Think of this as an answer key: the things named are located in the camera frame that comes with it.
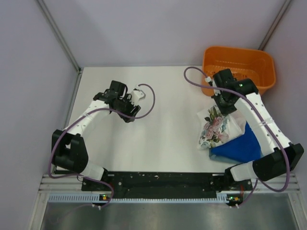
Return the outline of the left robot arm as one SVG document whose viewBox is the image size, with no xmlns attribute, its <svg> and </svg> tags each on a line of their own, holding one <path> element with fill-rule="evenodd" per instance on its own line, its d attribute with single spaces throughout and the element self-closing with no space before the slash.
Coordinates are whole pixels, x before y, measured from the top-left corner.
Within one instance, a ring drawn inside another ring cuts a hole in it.
<svg viewBox="0 0 307 230">
<path fill-rule="evenodd" d="M 113 80 L 104 92 L 97 93 L 79 118 L 64 130 L 52 134 L 51 163 L 92 179 L 98 190 L 107 188 L 109 179 L 103 175 L 105 169 L 89 159 L 85 141 L 98 124 L 112 112 L 118 111 L 126 123 L 134 121 L 141 107 L 138 103 L 146 94 L 135 87 L 128 93 L 127 85 Z"/>
</svg>

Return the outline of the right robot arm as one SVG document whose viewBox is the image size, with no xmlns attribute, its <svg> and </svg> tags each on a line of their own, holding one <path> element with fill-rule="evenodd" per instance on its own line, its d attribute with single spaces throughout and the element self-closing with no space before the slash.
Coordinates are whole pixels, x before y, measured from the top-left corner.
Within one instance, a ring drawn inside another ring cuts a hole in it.
<svg viewBox="0 0 307 230">
<path fill-rule="evenodd" d="M 303 146 L 294 144 L 276 125 L 262 102 L 254 82 L 237 80 L 230 69 L 213 75 L 212 98 L 223 115 L 239 111 L 253 131 L 261 149 L 258 160 L 242 163 L 226 169 L 224 184 L 234 190 L 243 180 L 259 179 L 266 182 L 282 174 L 290 180 L 290 172 L 304 153 Z"/>
</svg>

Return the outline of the white floral t shirt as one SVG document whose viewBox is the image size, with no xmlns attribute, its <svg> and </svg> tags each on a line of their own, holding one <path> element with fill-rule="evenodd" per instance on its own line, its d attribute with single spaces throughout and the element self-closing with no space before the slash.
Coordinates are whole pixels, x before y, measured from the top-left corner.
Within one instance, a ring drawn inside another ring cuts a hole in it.
<svg viewBox="0 0 307 230">
<path fill-rule="evenodd" d="M 247 122 L 239 111 L 223 115 L 218 106 L 213 105 L 198 112 L 197 116 L 201 122 L 199 150 L 221 146 L 245 133 Z"/>
</svg>

